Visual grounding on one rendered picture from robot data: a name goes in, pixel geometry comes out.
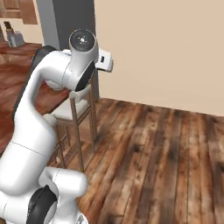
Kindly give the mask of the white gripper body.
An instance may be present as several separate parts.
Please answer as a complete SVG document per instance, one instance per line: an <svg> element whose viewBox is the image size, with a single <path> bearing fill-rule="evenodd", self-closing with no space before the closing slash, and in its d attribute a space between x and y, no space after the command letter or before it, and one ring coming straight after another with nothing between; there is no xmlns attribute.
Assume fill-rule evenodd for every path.
<svg viewBox="0 0 224 224"><path fill-rule="evenodd" d="M113 66L114 66L114 61L112 54L110 52L105 52L105 60L104 60L104 66L107 72L112 72Z"/></svg>

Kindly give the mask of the wooden stool with white cushion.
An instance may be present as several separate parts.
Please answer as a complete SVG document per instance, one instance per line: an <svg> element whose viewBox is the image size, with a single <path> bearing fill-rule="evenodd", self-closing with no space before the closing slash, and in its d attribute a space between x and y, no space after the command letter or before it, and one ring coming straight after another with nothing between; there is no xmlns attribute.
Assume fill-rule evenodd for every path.
<svg viewBox="0 0 224 224"><path fill-rule="evenodd" d="M65 126L66 130L68 130L69 126L73 126L76 149L78 150L79 155L80 170L82 172L85 171L85 168L81 151L81 135L79 126L87 116L89 117L91 146L92 150L95 151L97 126L95 117L95 89L94 82L92 80L84 90L81 90L80 92L71 91L68 98L51 114L44 115L44 118L56 129L60 148L64 137L60 138L59 126Z"/></svg>

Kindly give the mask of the grey toaster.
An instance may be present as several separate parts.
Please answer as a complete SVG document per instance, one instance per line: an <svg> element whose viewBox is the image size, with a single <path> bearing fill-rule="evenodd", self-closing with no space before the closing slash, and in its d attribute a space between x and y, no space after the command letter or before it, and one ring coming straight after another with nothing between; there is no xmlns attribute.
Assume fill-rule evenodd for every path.
<svg viewBox="0 0 224 224"><path fill-rule="evenodd" d="M9 34L7 39L10 47L19 47L25 44L23 35L19 31Z"/></svg>

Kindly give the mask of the dark knife block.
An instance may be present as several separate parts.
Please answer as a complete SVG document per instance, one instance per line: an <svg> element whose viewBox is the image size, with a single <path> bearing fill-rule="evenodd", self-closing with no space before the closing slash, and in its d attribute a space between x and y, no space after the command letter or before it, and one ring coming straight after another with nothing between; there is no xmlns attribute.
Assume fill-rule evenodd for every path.
<svg viewBox="0 0 224 224"><path fill-rule="evenodd" d="M13 30L13 28L11 27L11 23L10 23L9 21L4 21L3 23L4 23L4 25L5 25L6 34L7 34L8 36L13 35L13 34L14 34L14 30Z"/></svg>

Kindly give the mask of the wooden wall cupboards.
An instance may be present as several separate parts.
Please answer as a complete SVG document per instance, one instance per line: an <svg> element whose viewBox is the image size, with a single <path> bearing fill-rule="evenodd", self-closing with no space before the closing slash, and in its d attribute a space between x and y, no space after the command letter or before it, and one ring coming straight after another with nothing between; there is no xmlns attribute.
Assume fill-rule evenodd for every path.
<svg viewBox="0 0 224 224"><path fill-rule="evenodd" d="M0 18L21 18L25 25L38 23L33 0L0 0Z"/></svg>

